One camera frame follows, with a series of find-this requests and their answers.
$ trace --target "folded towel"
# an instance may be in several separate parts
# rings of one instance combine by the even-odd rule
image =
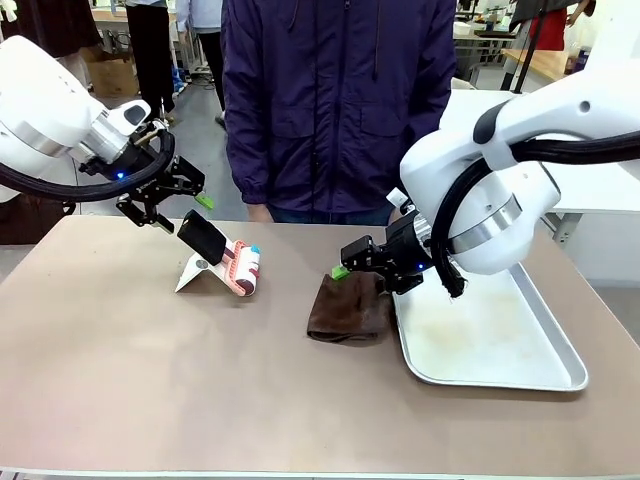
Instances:
[[[373,341],[389,329],[394,318],[393,301],[380,275],[354,272],[341,280],[325,275],[307,335],[330,343]]]

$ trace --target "jacket sleeve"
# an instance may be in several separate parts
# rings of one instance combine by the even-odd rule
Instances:
[[[226,0],[224,32],[227,157],[247,204],[267,202],[268,126],[262,70],[262,27],[255,0]]]
[[[176,20],[179,32],[186,32],[190,10],[191,0],[176,0]]]
[[[439,0],[418,61],[418,75],[409,101],[411,144],[440,127],[456,71],[453,22],[456,0]]]

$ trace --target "blue jeans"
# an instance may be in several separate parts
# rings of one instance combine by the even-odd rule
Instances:
[[[313,223],[330,225],[365,225],[386,227],[393,212],[393,205],[389,204],[378,210],[355,213],[326,213],[296,212],[283,210],[269,205],[269,212],[276,223]]]

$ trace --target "silver metal ring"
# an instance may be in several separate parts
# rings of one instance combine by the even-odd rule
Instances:
[[[3,125],[7,130],[13,133],[18,140],[48,157],[59,157],[64,152],[71,149],[66,145],[60,145],[55,140],[52,140],[46,135],[40,133],[32,127],[31,124],[24,120],[13,125],[13,128],[6,123],[3,123]]]
[[[479,224],[469,230],[456,235],[451,239],[453,253],[464,253],[476,248],[483,243],[497,237],[517,220],[522,213],[522,208],[514,195],[496,210],[493,215],[485,218]]]

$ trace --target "jacket zipper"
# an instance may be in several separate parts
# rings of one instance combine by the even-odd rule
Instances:
[[[340,64],[338,67],[338,92],[333,106],[333,151],[331,155],[331,181],[329,184],[329,211],[333,211],[333,196],[337,183],[338,162],[342,155],[340,147],[340,123],[342,116],[342,85],[347,63],[347,35],[349,33],[349,11],[351,0],[344,0],[344,19],[342,22],[342,45],[340,47]]]

